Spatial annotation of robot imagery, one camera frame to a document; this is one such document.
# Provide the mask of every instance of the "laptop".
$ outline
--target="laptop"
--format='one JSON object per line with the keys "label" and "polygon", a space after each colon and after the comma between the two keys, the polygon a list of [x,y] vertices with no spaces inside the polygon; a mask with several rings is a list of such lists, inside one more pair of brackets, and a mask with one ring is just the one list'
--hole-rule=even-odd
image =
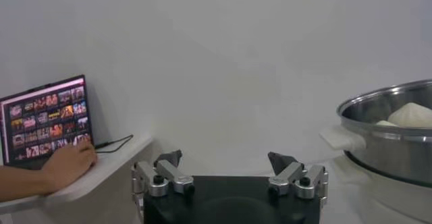
{"label": "laptop", "polygon": [[84,75],[0,99],[0,164],[40,169],[66,144],[93,144]]}

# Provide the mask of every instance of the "thumbnail image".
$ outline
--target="thumbnail image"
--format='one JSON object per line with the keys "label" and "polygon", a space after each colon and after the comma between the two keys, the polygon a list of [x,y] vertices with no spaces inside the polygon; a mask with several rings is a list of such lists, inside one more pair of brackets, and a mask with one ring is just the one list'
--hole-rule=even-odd
{"label": "thumbnail image", "polygon": [[60,103],[61,104],[67,104],[71,101],[71,94],[70,90],[63,91],[59,93]]}
{"label": "thumbnail image", "polygon": [[60,109],[52,110],[48,113],[48,120],[55,121],[60,119]]}
{"label": "thumbnail image", "polygon": [[30,112],[33,112],[33,111],[34,111],[34,109],[33,109],[33,102],[29,102],[29,103],[26,103],[24,105],[24,112],[25,113],[30,113]]}
{"label": "thumbnail image", "polygon": [[55,142],[54,141],[52,141],[52,143],[51,143],[51,150],[55,150],[57,147],[56,147],[56,145],[55,145]]}
{"label": "thumbnail image", "polygon": [[78,119],[78,129],[86,130],[88,128],[88,117]]}
{"label": "thumbnail image", "polygon": [[15,106],[10,107],[9,113],[11,115],[11,119],[21,117],[21,114],[22,114],[21,105],[15,105]]}
{"label": "thumbnail image", "polygon": [[60,138],[63,136],[63,125],[55,124],[49,128],[49,133],[52,138]]}
{"label": "thumbnail image", "polygon": [[26,143],[34,142],[38,140],[38,134],[36,131],[26,133]]}
{"label": "thumbnail image", "polygon": [[47,107],[57,106],[59,103],[59,99],[57,94],[49,94],[47,95]]}
{"label": "thumbnail image", "polygon": [[43,140],[49,138],[49,128],[38,129],[38,139]]}
{"label": "thumbnail image", "polygon": [[40,155],[47,154],[48,152],[51,152],[51,151],[52,151],[52,147],[51,147],[50,142],[39,145],[39,154]]}
{"label": "thumbnail image", "polygon": [[23,149],[22,152],[15,152],[15,160],[23,160],[26,158],[26,151]]}
{"label": "thumbnail image", "polygon": [[12,143],[13,147],[19,147],[24,145],[24,135],[23,134],[17,134],[12,137]]}
{"label": "thumbnail image", "polygon": [[61,109],[61,118],[66,119],[74,116],[74,111],[72,110],[72,105],[64,106]]}
{"label": "thumbnail image", "polygon": [[63,124],[63,133],[64,134],[71,134],[75,132],[75,122],[71,121],[71,122],[67,122],[65,124]]}
{"label": "thumbnail image", "polygon": [[42,112],[38,114],[38,124],[44,124],[48,122],[48,113],[47,112]]}
{"label": "thumbnail image", "polygon": [[74,146],[76,146],[78,143],[83,142],[83,141],[91,142],[92,138],[90,137],[89,134],[78,135],[74,139]]}
{"label": "thumbnail image", "polygon": [[38,111],[41,109],[45,109],[46,106],[47,106],[47,100],[45,96],[42,96],[34,100],[34,110]]}
{"label": "thumbnail image", "polygon": [[85,112],[87,112],[86,102],[75,103],[74,104],[74,113],[76,115],[79,115],[79,114],[85,113]]}
{"label": "thumbnail image", "polygon": [[22,119],[16,119],[14,121],[11,121],[11,127],[12,127],[12,131],[14,132],[19,132],[23,129],[23,125],[22,125]]}
{"label": "thumbnail image", "polygon": [[72,89],[72,99],[74,101],[80,100],[83,98],[84,98],[84,87],[83,86]]}
{"label": "thumbnail image", "polygon": [[65,145],[67,145],[67,143],[68,143],[68,141],[66,139],[58,140],[57,144],[56,144],[56,149],[61,148],[61,147],[65,146]]}
{"label": "thumbnail image", "polygon": [[26,148],[26,153],[28,158],[39,156],[39,146],[32,146]]}
{"label": "thumbnail image", "polygon": [[36,125],[36,119],[34,118],[34,115],[25,117],[24,121],[23,121],[23,124],[24,124],[24,128],[26,130],[34,128],[35,125]]}

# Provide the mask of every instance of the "bolt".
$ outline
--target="bolt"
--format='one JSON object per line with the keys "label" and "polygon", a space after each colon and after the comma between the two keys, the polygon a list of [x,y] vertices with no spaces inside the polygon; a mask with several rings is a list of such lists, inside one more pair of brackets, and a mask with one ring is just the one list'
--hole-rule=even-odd
{"label": "bolt", "polygon": [[300,185],[301,186],[309,186],[309,184],[311,184],[309,177],[302,177],[300,179]]}
{"label": "bolt", "polygon": [[154,176],[153,177],[153,183],[156,185],[163,184],[163,176],[161,176],[161,175]]}

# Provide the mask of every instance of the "white table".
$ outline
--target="white table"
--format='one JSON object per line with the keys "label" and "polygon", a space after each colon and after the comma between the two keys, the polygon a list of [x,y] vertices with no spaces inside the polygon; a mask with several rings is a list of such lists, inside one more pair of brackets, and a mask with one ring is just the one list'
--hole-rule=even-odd
{"label": "white table", "polygon": [[[112,176],[117,170],[130,162],[152,141],[152,137],[148,134],[139,139],[132,139],[117,152],[100,154],[98,163],[89,172],[72,185],[54,194],[0,202],[0,214],[24,213],[30,209],[45,209],[47,207],[57,206],[58,204],[77,201],[94,191],[94,189],[101,185],[108,177]],[[111,146],[105,147],[104,150],[111,150],[117,146],[118,144],[112,144]]]}

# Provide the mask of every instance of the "person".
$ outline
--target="person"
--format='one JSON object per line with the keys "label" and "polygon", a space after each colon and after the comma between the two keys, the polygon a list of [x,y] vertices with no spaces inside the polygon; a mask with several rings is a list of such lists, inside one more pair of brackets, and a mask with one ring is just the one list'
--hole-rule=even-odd
{"label": "person", "polygon": [[54,152],[42,169],[0,167],[0,202],[54,193],[72,184],[97,162],[90,142],[68,144]]}

